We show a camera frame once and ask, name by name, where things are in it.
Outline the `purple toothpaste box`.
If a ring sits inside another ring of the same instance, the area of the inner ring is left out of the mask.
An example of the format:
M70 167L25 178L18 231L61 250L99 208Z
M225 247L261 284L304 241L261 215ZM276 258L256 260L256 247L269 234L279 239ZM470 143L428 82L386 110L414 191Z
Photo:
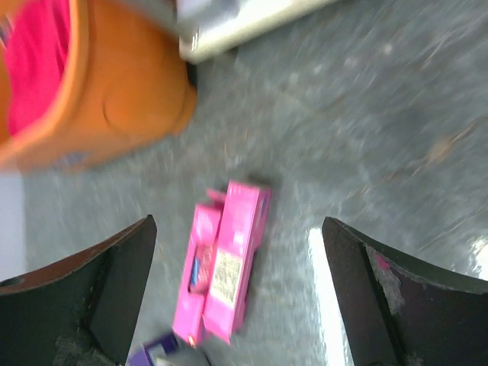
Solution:
M211 366L206 354L180 341L173 331L166 332L129 357L129 366Z

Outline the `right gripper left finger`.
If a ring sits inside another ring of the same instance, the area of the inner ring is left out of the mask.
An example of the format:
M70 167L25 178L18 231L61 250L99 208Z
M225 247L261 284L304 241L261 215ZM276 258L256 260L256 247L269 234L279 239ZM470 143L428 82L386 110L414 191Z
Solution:
M123 365L156 246L153 216L1 282L3 365Z

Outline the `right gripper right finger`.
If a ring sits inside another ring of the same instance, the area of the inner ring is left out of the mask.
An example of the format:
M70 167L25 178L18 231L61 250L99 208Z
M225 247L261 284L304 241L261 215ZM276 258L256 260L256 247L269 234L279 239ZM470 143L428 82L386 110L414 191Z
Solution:
M487 282L327 217L323 241L356 365L485 365Z

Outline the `pink labelled toothpaste box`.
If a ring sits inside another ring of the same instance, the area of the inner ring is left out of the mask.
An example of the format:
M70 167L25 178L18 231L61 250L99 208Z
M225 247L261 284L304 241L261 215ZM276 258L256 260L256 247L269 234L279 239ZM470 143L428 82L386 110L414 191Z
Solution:
M227 186L203 312L205 329L227 344L244 323L253 259L270 203L269 187L237 181Z

